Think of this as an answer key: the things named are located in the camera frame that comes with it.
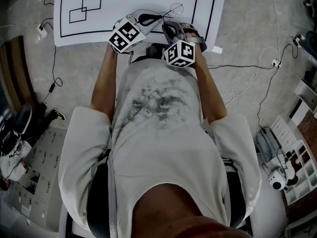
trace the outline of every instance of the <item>hair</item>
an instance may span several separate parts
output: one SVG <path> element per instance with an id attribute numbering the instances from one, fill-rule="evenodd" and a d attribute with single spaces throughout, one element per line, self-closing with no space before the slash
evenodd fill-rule
<path id="1" fill-rule="evenodd" d="M 0 178 L 0 189 L 3 191 L 7 191 L 9 189 L 8 186 L 6 185 L 5 181 L 2 178 Z"/>

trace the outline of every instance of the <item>table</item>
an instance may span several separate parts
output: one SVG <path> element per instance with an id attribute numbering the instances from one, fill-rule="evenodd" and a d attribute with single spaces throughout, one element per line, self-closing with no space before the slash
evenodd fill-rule
<path id="1" fill-rule="evenodd" d="M 55 0 L 54 41 L 65 46 L 87 42 L 104 42 L 116 21 L 139 9 L 167 12 L 174 3 L 183 4 L 180 15 L 170 13 L 173 20 L 192 23 L 205 37 L 208 51 L 214 47 L 224 0 Z M 146 42 L 165 44 L 157 26 Z"/>

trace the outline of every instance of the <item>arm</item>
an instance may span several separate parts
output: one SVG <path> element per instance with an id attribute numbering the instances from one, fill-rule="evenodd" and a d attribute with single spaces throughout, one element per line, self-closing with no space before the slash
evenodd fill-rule
<path id="1" fill-rule="evenodd" d="M 90 104 L 91 109 L 105 113 L 110 121 L 113 119 L 116 97 L 115 76 L 117 57 L 118 54 L 108 44 Z"/>
<path id="2" fill-rule="evenodd" d="M 193 33 L 186 33 L 187 37 L 197 37 Z M 202 102 L 204 118 L 209 124 L 227 116 L 227 109 L 221 95 L 209 72 L 206 58 L 203 56 L 200 45 L 195 46 L 195 70 L 198 80 L 199 94 Z"/>

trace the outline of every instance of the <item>tiled floor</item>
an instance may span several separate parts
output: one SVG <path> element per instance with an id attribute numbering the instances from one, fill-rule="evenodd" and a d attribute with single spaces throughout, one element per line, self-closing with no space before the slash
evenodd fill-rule
<path id="1" fill-rule="evenodd" d="M 297 33 L 305 34 L 311 30 L 313 23 L 306 13 L 303 0 L 274 1 L 278 20 L 279 49 L 282 53 L 284 46 L 291 43 L 291 36 Z M 0 5 L 0 26 L 17 23 L 33 25 L 41 23 L 45 18 L 53 17 L 53 6 L 44 6 L 43 0 L 0 0 Z M 47 95 L 53 81 L 53 31 L 49 27 L 47 30 L 49 35 L 41 39 L 36 26 L 17 25 L 0 28 L 0 37 L 5 40 L 24 35 L 28 69 L 39 101 Z M 273 1 L 225 0 L 216 46 L 223 48 L 223 53 L 206 54 L 209 64 L 212 65 L 257 64 L 261 49 L 273 46 L 277 50 Z M 63 86 L 56 87 L 54 93 L 49 96 L 49 108 L 57 107 L 70 118 L 76 106 L 89 105 L 105 49 L 106 43 L 57 48 L 55 76 L 62 78 Z M 138 47 L 137 54 L 141 55 L 144 50 L 144 45 Z M 126 68 L 128 58 L 128 55 L 119 57 L 117 81 Z M 269 67 L 274 58 L 276 55 L 272 49 L 264 50 L 260 66 Z M 290 48 L 285 51 L 282 65 L 300 75 L 304 75 L 305 70 L 311 67 L 303 51 L 299 51 L 299 57 L 293 60 Z M 255 68 L 223 67 L 211 70 L 223 98 L 233 88 L 237 92 L 246 88 L 255 72 Z M 259 129 L 257 112 L 273 73 L 274 70 L 259 70 L 252 85 L 227 106 L 229 113 L 241 113 L 247 117 L 253 135 Z M 272 124 L 279 114 L 287 115 L 290 112 L 297 102 L 293 91 L 298 80 L 299 78 L 290 72 L 279 70 L 272 81 L 268 97 L 262 104 L 260 113 L 262 126 Z M 66 122 L 58 121 L 53 126 L 67 128 L 68 123 L 69 119 Z"/>

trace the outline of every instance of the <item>hand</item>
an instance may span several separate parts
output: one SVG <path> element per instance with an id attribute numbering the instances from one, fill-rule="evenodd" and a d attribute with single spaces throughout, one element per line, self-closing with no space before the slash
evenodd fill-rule
<path id="1" fill-rule="evenodd" d="M 188 24 L 181 24 L 182 28 L 189 28 L 189 29 L 193 29 L 195 31 L 197 31 L 195 28 L 191 27 L 190 25 Z M 186 37 L 187 38 L 191 38 L 191 37 L 198 37 L 196 34 L 194 33 L 186 33 Z M 196 43 L 195 45 L 195 63 L 198 63 L 198 62 L 204 62 L 206 63 L 206 59 L 205 57 L 203 56 L 202 54 L 202 50 L 200 48 L 200 44 L 199 43 Z"/>

